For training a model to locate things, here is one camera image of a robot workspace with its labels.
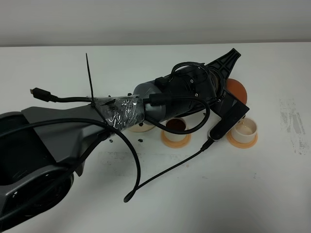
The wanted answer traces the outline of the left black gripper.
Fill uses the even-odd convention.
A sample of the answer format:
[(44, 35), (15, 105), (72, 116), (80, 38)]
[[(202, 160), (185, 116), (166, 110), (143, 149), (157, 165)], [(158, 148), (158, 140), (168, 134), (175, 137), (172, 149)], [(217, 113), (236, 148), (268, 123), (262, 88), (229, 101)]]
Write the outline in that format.
[(208, 102), (214, 113), (222, 117), (228, 112), (225, 83), (240, 57), (241, 54), (233, 48), (206, 66), (181, 67), (179, 65), (173, 75), (160, 77), (160, 90), (172, 95), (196, 94)]

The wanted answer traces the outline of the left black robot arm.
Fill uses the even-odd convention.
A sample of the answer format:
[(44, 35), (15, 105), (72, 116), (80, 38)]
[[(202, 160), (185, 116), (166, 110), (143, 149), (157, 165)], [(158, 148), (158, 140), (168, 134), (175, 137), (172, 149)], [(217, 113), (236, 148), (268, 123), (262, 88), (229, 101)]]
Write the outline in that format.
[(209, 64), (183, 62), (170, 74), (138, 85), (123, 97), (59, 98), (34, 88), (45, 102), (81, 102), (57, 110), (30, 107), (0, 116), (0, 229), (8, 230), (57, 205), (69, 192), (74, 175), (82, 175), (92, 151), (113, 135), (130, 149), (141, 175), (133, 145), (123, 131), (154, 125), (172, 135), (187, 136), (214, 112), (220, 121), (209, 131), (202, 150), (226, 135), (248, 112), (227, 88), (240, 54), (232, 49)]

